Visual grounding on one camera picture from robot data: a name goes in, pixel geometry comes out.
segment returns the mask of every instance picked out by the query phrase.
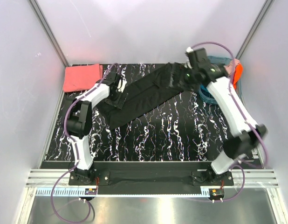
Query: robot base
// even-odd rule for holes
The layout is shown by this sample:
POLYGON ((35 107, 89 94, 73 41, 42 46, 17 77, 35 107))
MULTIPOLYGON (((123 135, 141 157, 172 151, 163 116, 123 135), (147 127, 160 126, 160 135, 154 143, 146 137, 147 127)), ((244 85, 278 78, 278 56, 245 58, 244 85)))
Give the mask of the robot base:
POLYGON ((195 171, 192 172, 192 184, 193 186, 222 186, 222 181, 224 181, 224 186, 234 186, 233 177, 231 172, 226 172, 221 175, 217 175, 213 179, 208 179, 205 177, 206 171, 195 171))
POLYGON ((94 164, 89 170, 75 169, 70 173, 69 185, 84 186, 84 185, 99 185, 106 186, 109 184, 109 171, 96 171, 94 164))

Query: steel floor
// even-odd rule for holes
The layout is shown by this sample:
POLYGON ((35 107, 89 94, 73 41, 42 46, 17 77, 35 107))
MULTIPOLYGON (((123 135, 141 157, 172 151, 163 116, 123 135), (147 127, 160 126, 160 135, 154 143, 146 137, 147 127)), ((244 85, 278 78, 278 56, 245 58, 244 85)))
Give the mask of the steel floor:
MULTIPOLYGON (((235 194, 226 189, 225 198, 235 194)), ((73 197, 55 197, 62 217, 79 221, 87 215, 88 207, 81 202, 64 206, 73 197)), ((267 192, 264 189, 244 189, 236 200, 225 203, 195 202, 188 198, 107 198, 91 201, 93 211, 85 223, 92 224, 274 224, 267 192)), ((29 224, 61 224, 53 214, 50 198, 37 196, 29 224)))

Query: black clamp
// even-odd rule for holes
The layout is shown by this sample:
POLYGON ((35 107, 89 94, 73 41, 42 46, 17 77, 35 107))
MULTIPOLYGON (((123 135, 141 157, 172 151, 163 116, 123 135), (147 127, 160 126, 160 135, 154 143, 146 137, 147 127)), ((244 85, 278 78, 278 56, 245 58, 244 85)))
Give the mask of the black clamp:
POLYGON ((232 173, 230 171, 218 175, 214 172, 211 165, 206 171, 192 171, 191 178, 193 186, 220 186, 222 183, 224 183, 225 186, 234 185, 232 173))
POLYGON ((189 84, 203 84, 205 87, 210 82, 216 82, 220 77, 228 77, 223 64, 211 64, 205 48, 192 52, 186 52, 192 69, 186 75, 185 80, 189 84))
POLYGON ((107 75, 107 77, 103 80, 102 84, 109 86, 110 89, 110 94, 108 98, 104 100, 105 103, 117 107, 119 109, 122 109, 128 96, 128 93, 119 91, 123 85, 123 76, 115 72, 110 72, 107 75))

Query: metal base plate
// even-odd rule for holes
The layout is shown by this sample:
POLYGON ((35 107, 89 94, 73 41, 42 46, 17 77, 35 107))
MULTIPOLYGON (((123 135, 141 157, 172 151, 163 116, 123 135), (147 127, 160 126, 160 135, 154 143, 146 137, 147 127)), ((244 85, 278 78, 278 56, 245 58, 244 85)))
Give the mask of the metal base plate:
MULTIPOLYGON (((109 171, 99 171, 96 172, 95 178, 98 178, 99 186, 107 186, 109 184, 110 172, 109 171)), ((75 186, 86 186, 86 185, 96 185, 96 181, 87 181, 75 175, 74 172, 70 173, 69 185, 75 186)))
MULTIPOLYGON (((192 176, 200 177, 202 173, 205 171, 192 171, 192 176)), ((193 179, 192 184, 193 186, 222 186, 222 181, 224 181, 224 186, 234 186, 233 177, 231 172, 227 172, 225 176, 221 177, 220 179, 216 179, 212 182, 199 182, 193 179)))

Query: orange cloth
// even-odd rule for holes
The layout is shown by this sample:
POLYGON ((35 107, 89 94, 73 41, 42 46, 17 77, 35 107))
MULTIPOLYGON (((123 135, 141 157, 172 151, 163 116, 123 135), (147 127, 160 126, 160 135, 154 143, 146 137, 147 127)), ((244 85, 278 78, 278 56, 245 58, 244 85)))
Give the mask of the orange cloth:
POLYGON ((240 79, 242 72, 243 72, 243 66, 241 64, 238 64, 235 68, 235 74, 234 74, 234 78, 233 78, 234 89, 236 89, 236 83, 240 79))
POLYGON ((99 64, 65 68, 64 92, 91 89, 103 77, 103 66, 99 64))

